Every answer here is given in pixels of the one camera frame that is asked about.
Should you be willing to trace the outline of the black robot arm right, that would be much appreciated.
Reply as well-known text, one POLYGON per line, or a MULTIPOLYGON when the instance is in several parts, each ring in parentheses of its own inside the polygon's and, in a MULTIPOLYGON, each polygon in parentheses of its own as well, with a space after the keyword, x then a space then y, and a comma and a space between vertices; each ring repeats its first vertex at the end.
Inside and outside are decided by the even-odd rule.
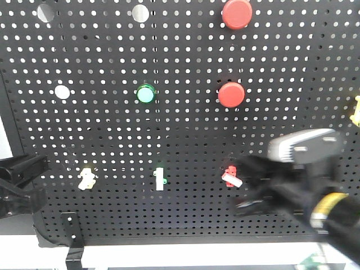
POLYGON ((237 165, 253 192, 234 200, 237 216, 292 216, 359 263, 359 200, 342 191, 335 180, 335 157, 301 164, 243 156, 237 165))

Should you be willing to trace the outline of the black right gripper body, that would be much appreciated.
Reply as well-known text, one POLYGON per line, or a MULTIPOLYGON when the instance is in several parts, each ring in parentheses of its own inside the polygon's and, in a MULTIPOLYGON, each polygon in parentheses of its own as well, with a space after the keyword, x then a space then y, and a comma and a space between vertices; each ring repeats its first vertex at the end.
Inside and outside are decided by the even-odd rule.
POLYGON ((271 164, 265 176, 266 214, 309 214, 332 191, 331 164, 271 164))

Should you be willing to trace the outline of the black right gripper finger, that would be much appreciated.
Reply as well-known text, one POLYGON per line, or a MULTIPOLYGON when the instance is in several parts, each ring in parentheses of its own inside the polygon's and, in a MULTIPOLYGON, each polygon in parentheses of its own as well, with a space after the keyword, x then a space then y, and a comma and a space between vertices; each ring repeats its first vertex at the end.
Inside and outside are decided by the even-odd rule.
POLYGON ((260 156, 240 156, 236 161, 240 169, 238 175, 251 189, 259 190, 270 184, 273 176, 281 169, 281 164, 260 156))
POLYGON ((298 197, 273 193, 247 198, 233 197, 232 203, 234 213, 239 217, 273 215, 293 212, 298 208, 298 197))

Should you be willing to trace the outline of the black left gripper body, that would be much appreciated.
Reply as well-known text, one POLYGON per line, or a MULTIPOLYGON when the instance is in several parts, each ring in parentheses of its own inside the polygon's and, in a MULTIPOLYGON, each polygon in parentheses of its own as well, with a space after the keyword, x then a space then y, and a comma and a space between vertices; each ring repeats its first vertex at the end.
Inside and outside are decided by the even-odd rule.
POLYGON ((47 203, 43 187, 28 185, 48 170, 46 156, 22 155, 1 160, 1 218, 34 214, 47 203))

